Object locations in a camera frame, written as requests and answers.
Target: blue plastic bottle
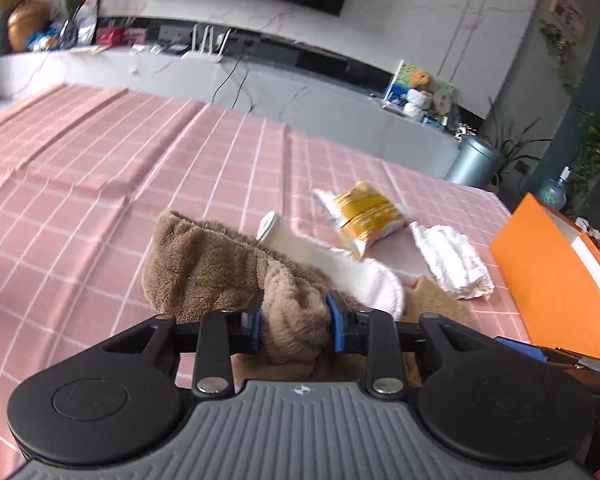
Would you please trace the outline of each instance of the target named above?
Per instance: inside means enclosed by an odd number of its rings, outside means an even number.
[[[570,168],[566,167],[562,170],[560,178],[557,182],[552,178],[545,180],[544,184],[542,184],[542,187],[536,194],[538,200],[550,208],[560,211],[560,209],[562,209],[567,203],[567,193],[564,187],[567,184],[567,179],[569,178],[570,174]]]

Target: silver rivet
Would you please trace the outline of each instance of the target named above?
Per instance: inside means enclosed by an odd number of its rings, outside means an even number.
[[[229,383],[222,377],[205,377],[196,386],[204,394],[219,394],[227,389]]]
[[[402,381],[394,377],[376,379],[372,386],[379,394],[396,394],[404,388]]]

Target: white sock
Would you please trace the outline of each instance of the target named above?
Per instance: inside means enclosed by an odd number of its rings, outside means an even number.
[[[320,269],[336,290],[349,292],[360,303],[387,312],[395,320],[402,317],[404,289],[393,271],[380,262],[371,258],[356,261],[349,251],[293,234],[273,211],[260,221],[256,238],[299,264]]]

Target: gold snack package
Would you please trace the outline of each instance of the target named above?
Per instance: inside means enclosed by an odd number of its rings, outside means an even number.
[[[366,182],[358,182],[347,193],[334,195],[314,189],[314,195],[327,209],[340,237],[357,258],[364,256],[373,242],[408,222],[398,208]]]

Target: gray trash can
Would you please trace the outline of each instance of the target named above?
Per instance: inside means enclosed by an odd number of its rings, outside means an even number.
[[[498,169],[502,154],[484,137],[467,136],[445,180],[484,189]]]

